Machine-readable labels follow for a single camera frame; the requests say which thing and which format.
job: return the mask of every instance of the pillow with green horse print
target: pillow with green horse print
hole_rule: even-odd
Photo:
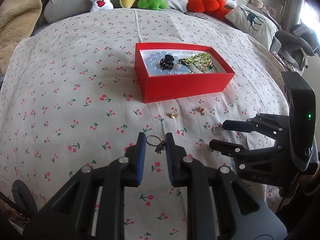
[[[236,28],[249,34],[267,50],[270,50],[272,39],[278,31],[277,26],[271,20],[244,5],[238,5],[225,17]]]

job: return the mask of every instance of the red plush pillow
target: red plush pillow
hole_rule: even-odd
[[[211,12],[206,11],[206,12],[204,12],[204,13],[207,14],[207,15],[210,15],[210,16],[218,19],[218,20],[221,20],[222,22],[225,22],[225,23],[227,23],[227,24],[231,24],[231,22],[229,22],[229,21],[225,18],[225,15],[226,15],[228,12],[230,12],[230,11],[231,11],[230,9],[227,9],[227,8],[222,7],[222,8],[219,8],[219,9],[215,10],[215,11],[211,11]]]
[[[188,11],[191,12],[204,12],[204,11],[215,11],[218,8],[225,6],[225,0],[188,0],[187,5]]]

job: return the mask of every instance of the beige blanket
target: beige blanket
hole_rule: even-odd
[[[17,44],[31,35],[41,10],[41,0],[4,0],[0,6],[0,70],[2,74],[5,74]]]

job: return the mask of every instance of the green horse print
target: green horse print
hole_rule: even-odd
[[[257,18],[261,23],[264,23],[264,22],[262,21],[262,20],[264,20],[264,19],[261,18],[261,17],[259,17],[259,16],[257,16],[255,13],[253,13],[252,11],[249,11],[249,10],[247,10],[247,9],[240,8],[240,10],[249,13],[248,16],[247,16],[247,20],[251,23],[252,29],[254,29],[255,31],[258,31],[258,30],[256,30],[256,29],[253,27],[253,24],[254,24],[254,23],[257,24],[257,25],[261,25],[261,24],[260,24],[260,23],[256,23],[256,22],[254,21],[254,19]]]

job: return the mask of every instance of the cherry print fabric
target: cherry print fabric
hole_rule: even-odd
[[[144,104],[134,70],[137,42],[212,46],[236,75],[221,93]],[[288,114],[282,70],[241,31],[172,11],[114,9],[51,24],[18,44],[5,74],[0,191],[13,200],[12,184],[20,179],[42,208],[82,166],[98,168],[123,156],[139,132],[161,138],[172,132],[204,165],[235,170],[232,159],[209,148],[211,139],[250,149],[273,140],[232,131],[217,136],[211,128],[256,113]],[[179,118],[170,119],[172,111]],[[277,208],[276,187],[246,183]],[[165,153],[147,145],[142,184],[126,189],[125,203],[126,239],[186,238],[186,189],[170,185]]]

